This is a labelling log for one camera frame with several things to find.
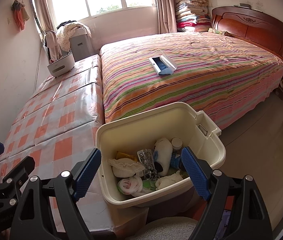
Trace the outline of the white pen holder box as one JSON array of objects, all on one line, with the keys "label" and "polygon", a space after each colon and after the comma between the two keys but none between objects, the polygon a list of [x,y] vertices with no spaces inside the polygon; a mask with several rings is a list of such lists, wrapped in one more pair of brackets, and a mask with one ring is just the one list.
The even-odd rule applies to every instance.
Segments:
[{"label": "white pen holder box", "polygon": [[59,77],[69,71],[75,66],[75,60],[72,53],[61,57],[57,61],[48,65],[48,71],[53,77]]}]

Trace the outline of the stack of folded quilts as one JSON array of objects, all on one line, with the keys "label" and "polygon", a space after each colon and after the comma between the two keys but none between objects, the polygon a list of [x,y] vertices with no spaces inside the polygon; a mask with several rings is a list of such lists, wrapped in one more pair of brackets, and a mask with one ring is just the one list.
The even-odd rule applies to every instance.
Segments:
[{"label": "stack of folded quilts", "polygon": [[175,0],[178,32],[207,32],[211,27],[208,0]]}]

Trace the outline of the cream plastic bin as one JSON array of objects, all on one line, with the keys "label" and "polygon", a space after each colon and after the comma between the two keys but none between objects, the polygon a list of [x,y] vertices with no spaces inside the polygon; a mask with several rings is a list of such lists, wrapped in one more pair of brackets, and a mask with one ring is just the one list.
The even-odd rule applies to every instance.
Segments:
[{"label": "cream plastic bin", "polygon": [[175,102],[145,111],[127,118],[102,125],[96,133],[96,146],[101,151],[99,181],[105,201],[117,208],[131,206],[149,207],[176,197],[192,187],[190,178],[167,187],[129,196],[118,189],[119,178],[113,173],[110,160],[118,153],[137,156],[149,150],[159,175],[164,177],[170,167],[171,157],[191,148],[197,158],[205,160],[212,169],[221,167],[225,161],[225,146],[219,136],[221,129],[204,111],[195,111],[188,104]]}]

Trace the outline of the grey stool cushion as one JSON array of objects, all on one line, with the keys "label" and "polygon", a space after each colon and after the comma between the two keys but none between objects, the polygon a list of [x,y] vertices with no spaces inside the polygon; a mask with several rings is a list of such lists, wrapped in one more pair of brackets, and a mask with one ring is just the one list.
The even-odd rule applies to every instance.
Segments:
[{"label": "grey stool cushion", "polygon": [[127,239],[189,239],[197,221],[188,217],[166,217],[148,223]]}]

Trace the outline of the white plush toy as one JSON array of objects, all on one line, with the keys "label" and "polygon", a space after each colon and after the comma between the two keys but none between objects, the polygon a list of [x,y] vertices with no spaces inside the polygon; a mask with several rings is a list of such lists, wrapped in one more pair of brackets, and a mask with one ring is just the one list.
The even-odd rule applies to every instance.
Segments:
[{"label": "white plush toy", "polygon": [[160,177],[167,175],[172,155],[172,144],[167,138],[160,138],[156,141],[153,151],[154,166]]}]

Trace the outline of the checkered plastic tablecloth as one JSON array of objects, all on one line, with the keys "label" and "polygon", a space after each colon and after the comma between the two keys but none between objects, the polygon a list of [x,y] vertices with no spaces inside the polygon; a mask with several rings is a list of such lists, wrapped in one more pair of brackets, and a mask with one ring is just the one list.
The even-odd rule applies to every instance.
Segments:
[{"label": "checkered plastic tablecloth", "polygon": [[[94,55],[60,77],[48,77],[26,102],[0,156],[0,182],[26,156],[35,160],[33,174],[41,179],[73,168],[95,146],[95,134],[103,123],[101,59]],[[95,233],[126,238],[146,224],[147,208],[108,205],[97,178],[77,205]]]}]

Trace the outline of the left pink curtain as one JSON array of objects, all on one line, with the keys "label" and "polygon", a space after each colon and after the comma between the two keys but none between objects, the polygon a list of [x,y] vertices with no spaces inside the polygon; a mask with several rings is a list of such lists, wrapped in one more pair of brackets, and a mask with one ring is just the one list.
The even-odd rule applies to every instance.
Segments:
[{"label": "left pink curtain", "polygon": [[46,0],[34,0],[38,20],[44,31],[55,31]]}]

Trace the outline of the white floral spray can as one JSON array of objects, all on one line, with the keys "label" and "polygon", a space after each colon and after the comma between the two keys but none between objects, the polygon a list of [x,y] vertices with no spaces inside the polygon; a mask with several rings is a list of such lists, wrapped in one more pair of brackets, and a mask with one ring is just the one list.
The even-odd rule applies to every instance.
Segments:
[{"label": "white floral spray can", "polygon": [[174,150],[175,152],[181,150],[182,147],[183,147],[183,142],[182,142],[182,140],[179,139],[179,138],[173,138],[173,139],[171,140],[171,144],[172,144],[173,150]]}]

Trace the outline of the yellow foil bag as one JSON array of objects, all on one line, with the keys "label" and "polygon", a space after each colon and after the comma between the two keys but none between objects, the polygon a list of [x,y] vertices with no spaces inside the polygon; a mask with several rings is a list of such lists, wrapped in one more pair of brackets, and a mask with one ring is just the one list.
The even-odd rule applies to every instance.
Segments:
[{"label": "yellow foil bag", "polygon": [[138,162],[138,158],[135,155],[131,155],[131,154],[127,154],[127,153],[122,153],[122,152],[117,152],[116,153],[116,159],[123,159],[123,158],[127,158],[127,159],[131,159],[134,162]]}]

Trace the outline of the dark spray can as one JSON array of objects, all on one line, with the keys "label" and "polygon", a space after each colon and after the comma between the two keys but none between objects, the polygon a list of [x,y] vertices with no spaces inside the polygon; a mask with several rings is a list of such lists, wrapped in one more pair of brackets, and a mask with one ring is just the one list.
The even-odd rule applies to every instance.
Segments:
[{"label": "dark spray can", "polygon": [[180,153],[172,153],[171,160],[170,160],[170,167],[178,169],[180,171],[186,171],[183,165],[182,156]]}]

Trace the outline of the green tissue pack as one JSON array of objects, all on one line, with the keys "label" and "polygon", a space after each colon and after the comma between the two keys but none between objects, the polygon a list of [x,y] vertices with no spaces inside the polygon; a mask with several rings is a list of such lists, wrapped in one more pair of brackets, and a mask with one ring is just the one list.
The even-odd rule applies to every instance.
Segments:
[{"label": "green tissue pack", "polygon": [[117,188],[124,195],[140,197],[156,191],[156,183],[148,179],[142,180],[139,176],[133,176],[120,180]]}]

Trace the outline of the grey air cooler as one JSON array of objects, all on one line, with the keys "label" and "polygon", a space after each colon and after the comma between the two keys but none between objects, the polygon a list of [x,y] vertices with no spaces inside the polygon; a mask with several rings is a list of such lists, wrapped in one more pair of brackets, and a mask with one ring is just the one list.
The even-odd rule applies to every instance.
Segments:
[{"label": "grey air cooler", "polygon": [[95,49],[88,34],[71,37],[70,48],[75,62],[95,55]]}]

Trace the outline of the wooden headboard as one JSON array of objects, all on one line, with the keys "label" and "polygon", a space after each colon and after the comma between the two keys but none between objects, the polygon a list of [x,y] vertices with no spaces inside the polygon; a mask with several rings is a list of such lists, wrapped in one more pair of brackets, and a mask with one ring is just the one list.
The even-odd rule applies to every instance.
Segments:
[{"label": "wooden headboard", "polygon": [[212,9],[212,27],[227,31],[283,60],[283,22],[253,9],[217,7]]}]

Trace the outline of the white tissue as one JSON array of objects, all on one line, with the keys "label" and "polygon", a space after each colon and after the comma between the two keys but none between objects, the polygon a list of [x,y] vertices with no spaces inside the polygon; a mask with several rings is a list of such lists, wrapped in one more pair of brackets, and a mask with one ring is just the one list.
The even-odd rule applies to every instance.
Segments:
[{"label": "white tissue", "polygon": [[180,182],[182,180],[183,180],[183,178],[180,175],[180,171],[177,171],[176,173],[169,175],[169,176],[161,177],[155,183],[156,190],[161,190],[165,187],[173,185],[173,184]]}]

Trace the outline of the silver blister pack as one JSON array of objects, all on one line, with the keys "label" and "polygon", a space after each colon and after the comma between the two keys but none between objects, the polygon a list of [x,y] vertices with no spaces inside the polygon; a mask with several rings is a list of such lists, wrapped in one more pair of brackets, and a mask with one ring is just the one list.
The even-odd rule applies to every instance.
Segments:
[{"label": "silver blister pack", "polygon": [[153,152],[151,149],[143,149],[137,152],[139,162],[144,166],[144,178],[155,181],[159,175],[154,166]]}]

